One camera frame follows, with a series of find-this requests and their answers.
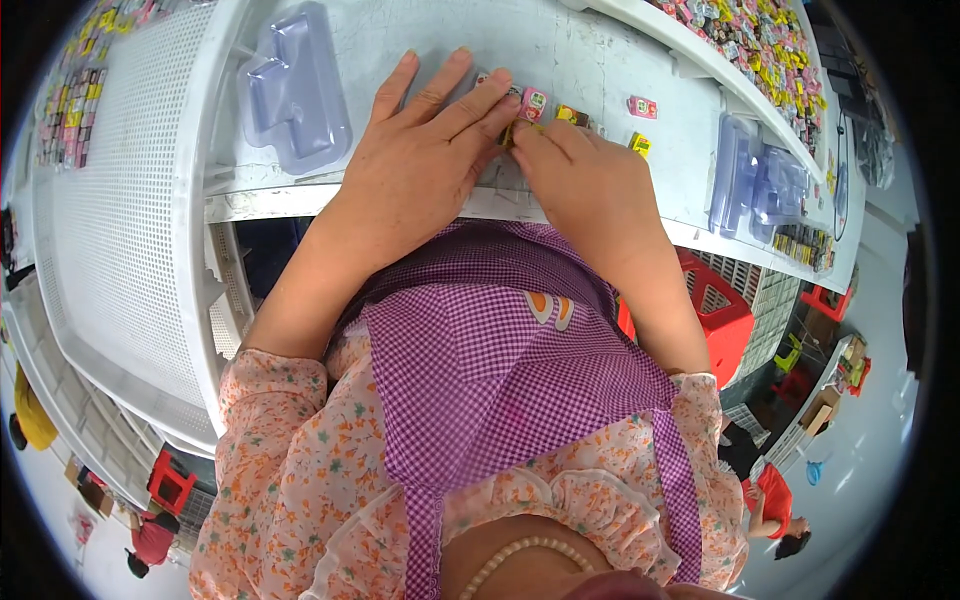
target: pink floral shirt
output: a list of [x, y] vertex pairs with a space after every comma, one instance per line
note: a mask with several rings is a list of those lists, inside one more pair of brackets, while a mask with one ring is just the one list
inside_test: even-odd
[[[327, 378], [335, 380], [329, 398]], [[716, 379], [681, 375], [673, 416], [686, 441], [703, 532], [701, 585], [724, 589], [747, 559], [743, 494], [719, 470]], [[224, 373], [220, 491], [190, 565], [195, 598], [402, 598], [409, 536], [403, 490], [384, 469], [383, 408], [370, 337], [359, 324], [324, 367], [241, 352]], [[444, 544], [515, 515], [553, 518], [614, 568], [666, 584], [680, 558], [639, 413], [445, 499]]]

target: white table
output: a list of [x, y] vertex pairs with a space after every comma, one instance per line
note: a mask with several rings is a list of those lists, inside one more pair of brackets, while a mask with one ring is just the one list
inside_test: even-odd
[[[262, 12], [269, 14], [297, 1], [280, 0]], [[376, 88], [403, 51], [414, 48], [420, 54], [422, 68], [414, 83], [416, 90], [449, 52], [466, 44], [473, 50], [478, 68], [509, 67], [518, 84], [545, 91], [551, 107], [564, 103], [587, 112], [607, 128], [610, 140], [626, 144], [635, 131], [649, 138], [648, 161], [658, 208], [674, 244], [745, 260], [846, 292], [865, 202], [866, 185], [856, 168], [850, 170], [849, 219], [835, 246], [836, 261], [829, 272], [813, 274], [769, 247], [709, 233], [718, 122], [725, 101], [713, 80], [678, 76], [669, 49], [652, 38], [598, 13], [572, 12], [556, 0], [325, 3], [354, 140], [363, 134]], [[241, 43], [254, 46], [261, 20], [251, 19]], [[829, 102], [825, 143], [835, 148], [838, 100], [832, 90], [825, 92]], [[273, 148], [254, 148], [247, 143], [236, 118], [235, 94], [233, 82], [228, 81], [214, 139], [220, 161], [236, 165], [234, 179], [207, 199], [206, 220], [317, 214], [339, 189], [349, 156], [304, 177], [283, 173]], [[626, 110], [631, 95], [658, 102], [660, 117], [650, 121], [631, 116]], [[846, 138], [852, 160], [852, 137]], [[298, 183], [318, 185], [289, 187]], [[481, 177], [463, 214], [544, 221], [527, 189], [516, 165], [504, 158]], [[808, 218], [832, 230], [831, 199], [823, 208], [810, 204]]]

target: person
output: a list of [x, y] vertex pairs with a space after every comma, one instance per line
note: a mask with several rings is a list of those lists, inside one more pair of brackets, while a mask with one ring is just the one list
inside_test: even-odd
[[[726, 597], [743, 493], [647, 163], [514, 123], [503, 68], [444, 108], [466, 48], [401, 107], [419, 64], [224, 371], [193, 596]], [[511, 123], [550, 225], [457, 219]]]
[[723, 417], [723, 435], [730, 445], [717, 446], [717, 456], [731, 466], [740, 480], [750, 511], [747, 536], [767, 537], [780, 540], [774, 553], [779, 561], [797, 554], [810, 541], [810, 523], [802, 516], [793, 517], [793, 493], [783, 476], [770, 463], [763, 466], [755, 482], [750, 480], [751, 470], [762, 458], [750, 433]]
[[127, 550], [127, 566], [138, 579], [146, 577], [150, 567], [163, 564], [167, 552], [180, 532], [180, 522], [170, 513], [161, 511], [153, 515], [130, 513], [130, 535], [133, 551]]
[[50, 447], [59, 434], [57, 427], [36, 399], [36, 394], [19, 363], [16, 365], [16, 381], [13, 384], [13, 410], [8, 422], [13, 447], [21, 451], [27, 448], [27, 444], [37, 451]]

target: woman in red shirt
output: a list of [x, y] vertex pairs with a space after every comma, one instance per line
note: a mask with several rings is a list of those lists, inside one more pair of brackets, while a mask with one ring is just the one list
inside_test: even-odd
[[163, 564], [167, 551], [173, 545], [174, 535], [180, 531], [180, 522], [169, 513], [130, 515], [133, 552], [127, 550], [130, 572], [143, 579], [151, 565]]
[[761, 454], [750, 434], [724, 417], [724, 436], [730, 445], [717, 446], [717, 456], [727, 462], [743, 486], [744, 500], [750, 510], [747, 536], [780, 540], [774, 560], [785, 559], [804, 549], [810, 540], [810, 523], [804, 517], [793, 517], [793, 494], [776, 467], [767, 463], [756, 479], [750, 471]]

